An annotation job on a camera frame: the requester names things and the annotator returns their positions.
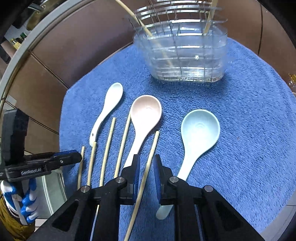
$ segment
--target screw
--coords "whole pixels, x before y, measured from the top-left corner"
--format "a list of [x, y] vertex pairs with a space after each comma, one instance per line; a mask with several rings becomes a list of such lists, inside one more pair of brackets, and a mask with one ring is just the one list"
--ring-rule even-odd
[[115, 181], [116, 181], [117, 183], [122, 183], [122, 182], [124, 182], [124, 178], [123, 178], [123, 177], [117, 177], [117, 178], [115, 179]]
[[88, 192], [91, 188], [89, 186], [83, 186], [80, 188], [80, 191], [82, 192]]
[[177, 178], [177, 177], [170, 177], [170, 181], [172, 183], [176, 183], [177, 181], [179, 181], [179, 178]]
[[212, 192], [214, 190], [214, 188], [212, 186], [210, 186], [210, 185], [206, 185], [204, 187], [204, 189], [205, 189], [206, 192]]

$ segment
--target blue fluffy mat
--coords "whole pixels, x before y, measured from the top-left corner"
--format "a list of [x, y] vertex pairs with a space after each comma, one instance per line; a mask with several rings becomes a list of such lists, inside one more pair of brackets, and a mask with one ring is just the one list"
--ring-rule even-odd
[[[211, 85], [160, 82], [151, 77], [135, 46], [129, 46], [97, 66], [71, 89], [64, 99], [60, 123], [61, 151], [86, 146], [82, 185], [86, 184], [91, 147], [89, 135], [102, 110], [107, 89], [120, 82], [124, 96], [105, 120], [98, 134], [92, 175], [97, 187], [112, 117], [115, 131], [107, 161], [105, 183], [113, 178], [124, 126], [133, 101], [140, 95], [157, 97], [162, 105], [160, 131], [155, 153], [177, 175], [184, 157], [181, 122], [194, 109], [206, 109], [218, 118], [221, 134], [217, 144], [194, 165], [188, 183], [212, 185], [258, 231], [278, 215], [296, 188], [296, 98], [276, 71], [238, 42], [229, 39], [232, 62], [225, 76]], [[122, 165], [135, 131], [130, 125]], [[154, 134], [140, 154], [140, 181]], [[77, 187], [78, 166], [65, 167], [67, 194]], [[130, 240], [173, 240], [173, 212], [164, 221], [155, 213], [159, 207], [151, 168]], [[132, 206], [122, 206], [119, 240], [124, 239]]]

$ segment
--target spoon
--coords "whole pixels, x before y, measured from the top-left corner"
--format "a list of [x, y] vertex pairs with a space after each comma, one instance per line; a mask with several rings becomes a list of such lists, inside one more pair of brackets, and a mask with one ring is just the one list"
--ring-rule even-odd
[[[213, 113], [202, 109], [193, 110], [182, 121], [181, 135], [185, 156], [177, 177], [186, 181], [197, 159], [217, 142], [220, 124]], [[156, 218], [165, 219], [172, 207], [173, 205], [160, 206]]]
[[142, 95], [135, 99], [130, 113], [136, 136], [124, 167], [131, 165], [134, 154], [138, 154], [146, 136], [159, 122], [162, 108], [159, 100], [154, 96]]
[[96, 141], [98, 131], [100, 129], [101, 124], [107, 115], [114, 109], [114, 107], [119, 103], [123, 94], [123, 87], [120, 83], [114, 83], [111, 85], [106, 93], [104, 106], [101, 114], [97, 118], [93, 129], [91, 130], [91, 135], [89, 137], [89, 144], [93, 147], [94, 142]]

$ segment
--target bamboo chopstick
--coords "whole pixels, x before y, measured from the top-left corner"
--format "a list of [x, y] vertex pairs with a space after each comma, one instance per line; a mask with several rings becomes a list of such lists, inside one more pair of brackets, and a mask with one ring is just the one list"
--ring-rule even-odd
[[85, 151], [85, 146], [82, 146], [82, 148], [81, 148], [81, 162], [79, 164], [79, 169], [78, 169], [77, 190], [81, 187], [81, 174], [82, 174], [82, 167], [83, 167], [84, 151]]
[[154, 141], [153, 141], [153, 144], [152, 144], [152, 148], [151, 148], [151, 151], [149, 153], [148, 161], [147, 161], [146, 168], [145, 168], [145, 171], [144, 171], [144, 175], [143, 175], [143, 178], [142, 178], [142, 181], [141, 181], [141, 186], [140, 186], [140, 190], [139, 190], [138, 197], [137, 197], [137, 200], [136, 200], [136, 205], [135, 205], [135, 208], [133, 210], [131, 221], [130, 221], [130, 223], [128, 225], [128, 230], [126, 232], [126, 236], [124, 238], [124, 241], [129, 240], [129, 237], [131, 235], [131, 231], [133, 229], [133, 225], [134, 225], [135, 220], [136, 220], [136, 216], [137, 216], [137, 213], [138, 213], [138, 210], [139, 210], [139, 207], [140, 207], [140, 203], [141, 203], [142, 195], [143, 195], [143, 192], [144, 192], [147, 176], [148, 176], [149, 169], [150, 169], [150, 166], [151, 166], [151, 162], [152, 162], [154, 152], [155, 152], [155, 149], [156, 149], [158, 137], [159, 137], [159, 131], [156, 131]]
[[207, 17], [207, 22], [206, 22], [206, 25], [205, 25], [205, 29], [204, 29], [203, 35], [207, 34], [208, 31], [209, 31], [209, 29], [210, 29], [211, 20], [214, 17], [217, 3], [218, 3], [218, 0], [212, 0], [211, 10], [210, 10], [209, 15]]
[[120, 144], [120, 149], [119, 149], [119, 154], [118, 154], [118, 158], [117, 158], [114, 178], [117, 178], [118, 174], [119, 174], [122, 154], [123, 154], [123, 150], [124, 150], [124, 145], [126, 143], [126, 137], [128, 135], [128, 129], [129, 129], [129, 126], [130, 126], [130, 122], [131, 122], [131, 114], [129, 113], [128, 118], [126, 120], [126, 126], [124, 128], [123, 136], [122, 136], [122, 141], [121, 141], [121, 144]]
[[128, 12], [128, 14], [130, 15], [130, 16], [132, 16], [133, 17], [133, 19], [134, 20], [136, 20], [138, 23], [139, 23], [139, 25], [141, 25], [142, 26], [142, 28], [144, 29], [144, 31], [146, 32], [146, 34], [148, 34], [149, 35], [149, 37], [152, 37], [153, 35], [152, 35], [152, 33], [146, 28], [146, 26], [142, 23], [142, 21], [140, 20], [140, 19], [138, 19], [137, 18], [137, 16], [133, 13], [133, 11], [132, 10], [130, 10], [129, 8], [128, 8], [128, 6], [126, 6], [122, 1], [120, 1], [120, 0], [115, 0], [121, 7], [123, 7], [127, 12]]
[[113, 117], [112, 122], [111, 122], [109, 135], [108, 135], [108, 140], [107, 140], [107, 143], [106, 143], [106, 148], [105, 148], [105, 153], [104, 153], [104, 158], [103, 158], [103, 163], [102, 163], [102, 169], [101, 169], [101, 177], [100, 177], [100, 185], [99, 185], [99, 187], [104, 185], [104, 176], [105, 176], [106, 163], [107, 163], [107, 159], [108, 159], [108, 153], [109, 153], [110, 144], [111, 144], [111, 140], [112, 140], [112, 135], [113, 135], [113, 131], [114, 131], [115, 121], [116, 121], [116, 118]]
[[90, 159], [90, 162], [89, 162], [89, 172], [88, 172], [88, 175], [87, 175], [87, 185], [88, 186], [91, 186], [92, 166], [94, 164], [95, 156], [96, 156], [96, 142], [94, 142], [93, 148], [91, 150], [91, 159]]

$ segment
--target blue and white glove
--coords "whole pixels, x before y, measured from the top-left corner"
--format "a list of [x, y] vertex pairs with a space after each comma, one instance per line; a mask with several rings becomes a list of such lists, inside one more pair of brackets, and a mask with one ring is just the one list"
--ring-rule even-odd
[[24, 189], [24, 197], [21, 198], [17, 194], [17, 189], [13, 185], [13, 183], [2, 181], [0, 184], [1, 191], [3, 193], [3, 197], [6, 202], [6, 206], [8, 210], [11, 212], [11, 215], [15, 218], [20, 218], [22, 222], [22, 217], [19, 215], [15, 206], [15, 201], [22, 203], [22, 208], [20, 209], [21, 215], [25, 218], [28, 224], [31, 224], [35, 221], [35, 219], [39, 216], [38, 213], [38, 198], [37, 198], [37, 190], [36, 190], [36, 179], [31, 178], [30, 180], [25, 180], [22, 182]]

